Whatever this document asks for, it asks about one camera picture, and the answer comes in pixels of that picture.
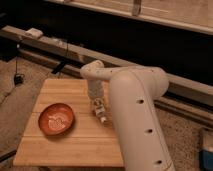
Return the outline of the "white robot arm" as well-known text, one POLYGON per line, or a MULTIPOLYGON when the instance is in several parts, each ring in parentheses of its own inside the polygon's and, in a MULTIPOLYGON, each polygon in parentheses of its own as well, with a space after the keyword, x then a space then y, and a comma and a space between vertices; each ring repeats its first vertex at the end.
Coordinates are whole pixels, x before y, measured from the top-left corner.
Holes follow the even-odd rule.
POLYGON ((109 83, 109 102, 125 171, 176 171, 159 124, 154 101, 169 87, 164 70, 129 66, 106 68, 96 60, 84 65, 90 99, 103 96, 109 83))

